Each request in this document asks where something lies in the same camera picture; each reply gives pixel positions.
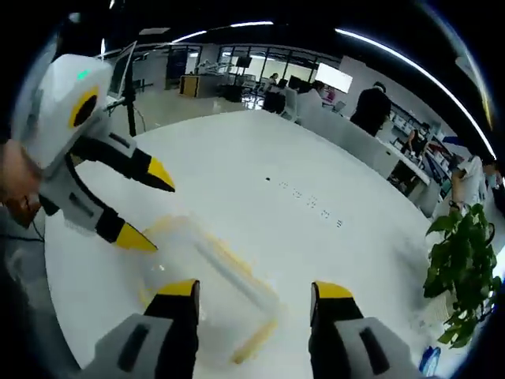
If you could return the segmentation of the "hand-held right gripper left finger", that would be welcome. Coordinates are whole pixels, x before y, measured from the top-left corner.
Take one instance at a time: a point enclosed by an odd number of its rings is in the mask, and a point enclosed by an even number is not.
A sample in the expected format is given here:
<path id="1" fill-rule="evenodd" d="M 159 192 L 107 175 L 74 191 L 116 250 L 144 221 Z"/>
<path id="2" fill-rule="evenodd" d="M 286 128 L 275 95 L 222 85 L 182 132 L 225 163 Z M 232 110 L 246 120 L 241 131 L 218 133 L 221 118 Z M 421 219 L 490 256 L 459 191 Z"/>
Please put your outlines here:
<path id="1" fill-rule="evenodd" d="M 84 368 L 86 378 L 191 378 L 199 347 L 200 281 L 160 288 L 142 314 L 110 330 Z"/>

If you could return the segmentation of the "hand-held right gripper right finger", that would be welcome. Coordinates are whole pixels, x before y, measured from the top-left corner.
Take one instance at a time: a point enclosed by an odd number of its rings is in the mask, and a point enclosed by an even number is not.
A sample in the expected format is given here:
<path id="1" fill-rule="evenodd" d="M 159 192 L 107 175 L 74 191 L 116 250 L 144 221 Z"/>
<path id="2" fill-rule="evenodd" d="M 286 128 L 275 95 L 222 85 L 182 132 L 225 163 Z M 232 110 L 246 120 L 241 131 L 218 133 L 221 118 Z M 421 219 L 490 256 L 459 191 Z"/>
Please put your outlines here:
<path id="1" fill-rule="evenodd" d="M 419 378 L 410 348 L 352 293 L 335 283 L 311 286 L 309 354 L 315 378 Z"/>

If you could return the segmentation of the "person's left hand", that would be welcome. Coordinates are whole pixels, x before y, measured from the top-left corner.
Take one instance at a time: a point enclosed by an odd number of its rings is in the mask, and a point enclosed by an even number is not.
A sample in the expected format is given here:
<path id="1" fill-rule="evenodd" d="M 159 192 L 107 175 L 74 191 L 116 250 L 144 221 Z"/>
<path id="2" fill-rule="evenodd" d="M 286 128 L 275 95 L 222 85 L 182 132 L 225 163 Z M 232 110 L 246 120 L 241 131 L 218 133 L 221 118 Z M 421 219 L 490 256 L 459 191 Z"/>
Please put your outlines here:
<path id="1" fill-rule="evenodd" d="M 41 207 L 36 200 L 40 182 L 39 167 L 18 141 L 9 139 L 1 144 L 1 207 L 24 229 Z"/>

